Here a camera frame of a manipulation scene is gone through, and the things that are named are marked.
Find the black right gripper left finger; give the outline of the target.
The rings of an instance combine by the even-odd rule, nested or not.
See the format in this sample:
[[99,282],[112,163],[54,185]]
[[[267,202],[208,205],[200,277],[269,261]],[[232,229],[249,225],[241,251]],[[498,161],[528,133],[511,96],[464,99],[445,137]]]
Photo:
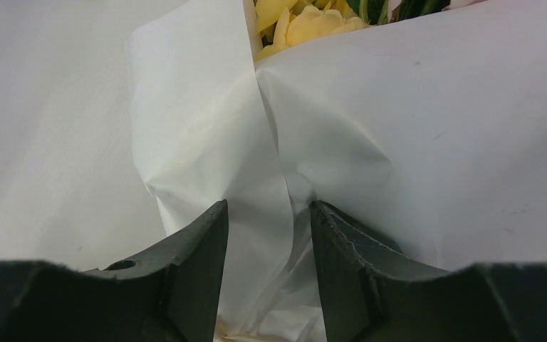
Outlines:
[[0,341],[212,341],[228,231],[223,200],[103,270],[0,261]]

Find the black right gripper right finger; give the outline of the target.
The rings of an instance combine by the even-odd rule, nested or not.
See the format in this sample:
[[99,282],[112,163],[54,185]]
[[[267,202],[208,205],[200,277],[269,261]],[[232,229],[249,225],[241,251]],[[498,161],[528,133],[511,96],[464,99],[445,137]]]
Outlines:
[[310,215],[329,341],[547,341],[547,262],[445,271],[326,202]]

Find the white paper bouquet wrap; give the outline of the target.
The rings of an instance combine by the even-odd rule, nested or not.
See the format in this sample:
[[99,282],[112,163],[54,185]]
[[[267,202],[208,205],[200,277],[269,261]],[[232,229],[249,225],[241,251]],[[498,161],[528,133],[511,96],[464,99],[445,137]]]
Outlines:
[[132,154],[174,234],[226,200],[212,341],[329,341],[310,205],[423,264],[547,262],[547,1],[475,1],[261,61],[250,1],[128,41]]

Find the pink and yellow flower bunch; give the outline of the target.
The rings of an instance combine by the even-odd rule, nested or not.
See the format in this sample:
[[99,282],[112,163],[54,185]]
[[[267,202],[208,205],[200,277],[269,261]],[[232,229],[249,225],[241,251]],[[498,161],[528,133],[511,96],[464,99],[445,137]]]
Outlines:
[[458,9],[475,1],[258,0],[254,2],[261,48],[255,61],[317,38],[358,31]]

